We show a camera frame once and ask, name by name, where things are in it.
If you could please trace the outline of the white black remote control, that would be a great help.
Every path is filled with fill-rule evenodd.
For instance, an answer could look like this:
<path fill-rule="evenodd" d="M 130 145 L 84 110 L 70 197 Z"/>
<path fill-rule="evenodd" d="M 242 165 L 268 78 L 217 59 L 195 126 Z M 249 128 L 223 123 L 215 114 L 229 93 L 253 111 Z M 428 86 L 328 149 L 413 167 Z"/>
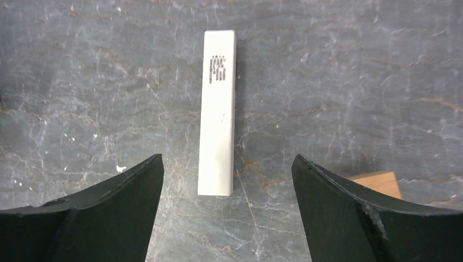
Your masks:
<path fill-rule="evenodd" d="M 198 195 L 233 192 L 236 33 L 204 33 Z"/>

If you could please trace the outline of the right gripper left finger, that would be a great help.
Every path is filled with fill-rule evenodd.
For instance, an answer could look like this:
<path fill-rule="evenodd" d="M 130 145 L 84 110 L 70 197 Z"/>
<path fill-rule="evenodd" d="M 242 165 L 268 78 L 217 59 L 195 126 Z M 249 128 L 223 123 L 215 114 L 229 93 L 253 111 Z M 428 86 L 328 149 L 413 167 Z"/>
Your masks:
<path fill-rule="evenodd" d="M 144 261 L 163 179 L 154 154 L 74 194 L 1 211 L 1 261 Z"/>

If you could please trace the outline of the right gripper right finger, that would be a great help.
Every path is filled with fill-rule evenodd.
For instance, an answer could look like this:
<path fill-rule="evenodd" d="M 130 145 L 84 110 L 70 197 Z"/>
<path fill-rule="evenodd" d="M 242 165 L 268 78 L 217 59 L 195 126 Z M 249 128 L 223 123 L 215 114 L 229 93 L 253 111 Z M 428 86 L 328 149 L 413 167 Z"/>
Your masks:
<path fill-rule="evenodd" d="M 303 155 L 292 178 L 313 261 L 462 261 L 462 212 L 387 196 Z"/>

